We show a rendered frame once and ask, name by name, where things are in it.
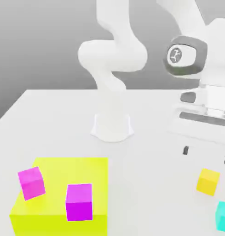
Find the small pink cube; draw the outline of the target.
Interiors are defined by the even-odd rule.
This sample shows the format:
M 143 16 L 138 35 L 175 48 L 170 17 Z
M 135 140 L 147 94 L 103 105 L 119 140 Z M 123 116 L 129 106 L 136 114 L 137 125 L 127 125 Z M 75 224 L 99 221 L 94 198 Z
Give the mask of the small pink cube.
M 46 193 L 43 176 L 38 166 L 17 174 L 26 201 Z

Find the large yellow box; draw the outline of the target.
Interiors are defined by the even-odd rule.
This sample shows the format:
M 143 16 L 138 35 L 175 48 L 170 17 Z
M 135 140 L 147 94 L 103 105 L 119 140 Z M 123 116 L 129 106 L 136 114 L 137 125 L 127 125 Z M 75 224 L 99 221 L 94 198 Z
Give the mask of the large yellow box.
M 107 158 L 36 158 L 46 193 L 28 201 L 21 191 L 10 213 L 15 236 L 107 236 Z M 92 184 L 89 221 L 67 221 L 65 199 L 69 184 Z

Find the small magenta cube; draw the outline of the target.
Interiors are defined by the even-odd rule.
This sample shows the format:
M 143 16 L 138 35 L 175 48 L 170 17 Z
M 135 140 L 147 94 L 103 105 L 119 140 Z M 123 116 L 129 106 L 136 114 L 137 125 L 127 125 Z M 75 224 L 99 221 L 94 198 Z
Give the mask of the small magenta cube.
M 89 221 L 92 214 L 92 184 L 69 184 L 65 199 L 67 221 Z

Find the small cyan cube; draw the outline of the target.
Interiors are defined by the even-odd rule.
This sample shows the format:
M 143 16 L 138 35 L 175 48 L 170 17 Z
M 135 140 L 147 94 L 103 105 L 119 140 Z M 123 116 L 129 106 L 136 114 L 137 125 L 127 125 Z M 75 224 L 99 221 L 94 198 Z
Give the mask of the small cyan cube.
M 215 222 L 217 230 L 225 232 L 225 202 L 220 201 L 215 213 Z

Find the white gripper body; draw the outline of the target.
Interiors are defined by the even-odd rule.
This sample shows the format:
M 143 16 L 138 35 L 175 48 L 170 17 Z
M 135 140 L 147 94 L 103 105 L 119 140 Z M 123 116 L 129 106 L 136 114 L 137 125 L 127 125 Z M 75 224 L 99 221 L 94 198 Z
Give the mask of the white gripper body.
M 180 106 L 173 109 L 170 133 L 225 145 L 225 111 Z

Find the small yellow cube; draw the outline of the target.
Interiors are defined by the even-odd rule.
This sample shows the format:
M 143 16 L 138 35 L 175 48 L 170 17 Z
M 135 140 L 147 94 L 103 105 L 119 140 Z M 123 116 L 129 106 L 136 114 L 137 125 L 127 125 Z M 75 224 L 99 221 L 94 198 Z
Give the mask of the small yellow cube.
M 203 168 L 198 177 L 196 185 L 197 191 L 200 191 L 210 196 L 214 196 L 219 182 L 219 177 L 219 172 Z

